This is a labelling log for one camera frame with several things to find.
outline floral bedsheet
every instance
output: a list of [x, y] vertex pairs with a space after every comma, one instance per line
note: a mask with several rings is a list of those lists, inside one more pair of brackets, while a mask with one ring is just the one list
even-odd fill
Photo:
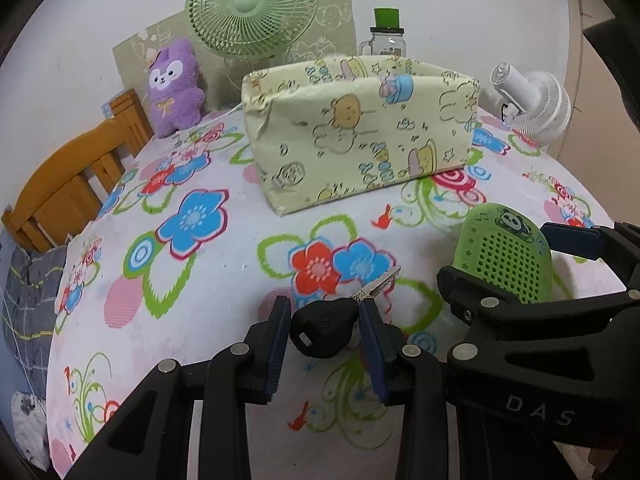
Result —
[[[152, 140], [74, 241], [81, 250], [70, 251], [56, 300], [47, 381], [61, 476], [158, 361], [210, 359], [265, 319], [277, 294], [299, 308], [400, 265], [380, 311], [443, 358], [465, 325], [435, 276], [471, 208], [498, 202], [538, 225], [611, 225], [571, 174], [482, 110], [464, 168], [283, 218], [262, 193], [243, 132], [238, 110]], [[601, 262], [554, 255], [557, 298], [621, 288]], [[377, 402], [357, 338], [330, 360], [289, 345], [273, 402], [248, 409], [254, 478], [392, 478], [401, 420], [401, 408]]]

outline bed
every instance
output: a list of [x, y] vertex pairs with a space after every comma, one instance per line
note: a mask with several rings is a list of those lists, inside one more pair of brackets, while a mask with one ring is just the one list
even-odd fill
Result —
[[122, 151], [137, 155], [152, 135], [135, 92], [124, 92], [110, 105], [113, 118], [51, 155], [25, 185], [15, 207], [2, 215], [0, 456], [1, 466], [14, 478], [33, 478], [21, 476], [24, 474], [49, 478], [26, 465], [25, 458], [39, 467], [42, 462], [20, 442], [12, 409], [31, 411], [25, 406], [30, 400], [18, 394], [46, 396], [56, 321], [54, 301], [65, 265], [67, 237], [81, 233], [98, 214], [102, 206], [98, 196], [108, 195], [124, 173]]
[[[611, 224], [574, 177], [482, 110], [464, 169], [283, 218], [262, 193], [265, 176], [253, 162], [242, 110], [147, 144], [141, 117], [136, 104], [124, 134], [108, 126], [116, 140], [101, 137], [100, 149], [92, 143], [93, 155], [63, 173], [70, 142], [5, 218], [25, 248], [45, 251], [74, 236], [54, 302], [47, 376], [47, 430], [60, 476], [157, 362], [210, 359], [265, 319], [278, 294], [299, 308], [348, 296], [400, 265], [400, 278], [376, 302], [411, 342], [443, 358], [465, 326], [439, 297], [434, 276], [450, 264], [473, 206], [505, 203], [538, 225]], [[127, 171], [106, 156], [116, 142], [136, 155]], [[102, 205], [78, 179], [87, 166], [110, 191]], [[56, 172], [63, 174], [55, 186], [34, 184]], [[330, 175], [328, 194], [340, 194]], [[554, 269], [556, 298], [620, 289], [598, 262], [559, 255]], [[377, 403], [357, 333], [326, 361], [289, 345], [273, 402], [248, 409], [254, 478], [326, 478], [328, 456], [332, 478], [392, 478], [401, 420], [400, 409]]]

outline wooden bed frame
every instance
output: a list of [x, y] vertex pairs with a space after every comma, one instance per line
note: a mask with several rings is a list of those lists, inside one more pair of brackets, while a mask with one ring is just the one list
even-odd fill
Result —
[[78, 235], [102, 206], [83, 171], [92, 170], [107, 193], [124, 168], [114, 153], [126, 145], [136, 156], [153, 133], [138, 96], [124, 92], [110, 103], [114, 117], [66, 143], [31, 175], [2, 222], [17, 244], [44, 252]]

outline gray blanket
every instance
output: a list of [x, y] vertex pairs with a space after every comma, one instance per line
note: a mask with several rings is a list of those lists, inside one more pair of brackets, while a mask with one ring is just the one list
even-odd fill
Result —
[[18, 247], [12, 256], [4, 288], [4, 340], [26, 370], [33, 393], [43, 398], [56, 320], [54, 303], [65, 260], [66, 246], [44, 254]]

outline green speaker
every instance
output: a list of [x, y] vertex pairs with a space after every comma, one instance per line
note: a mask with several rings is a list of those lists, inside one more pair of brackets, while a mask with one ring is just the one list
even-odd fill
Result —
[[453, 267], [513, 292], [522, 303], [551, 300], [551, 250], [540, 229], [516, 210], [481, 204], [465, 218]]

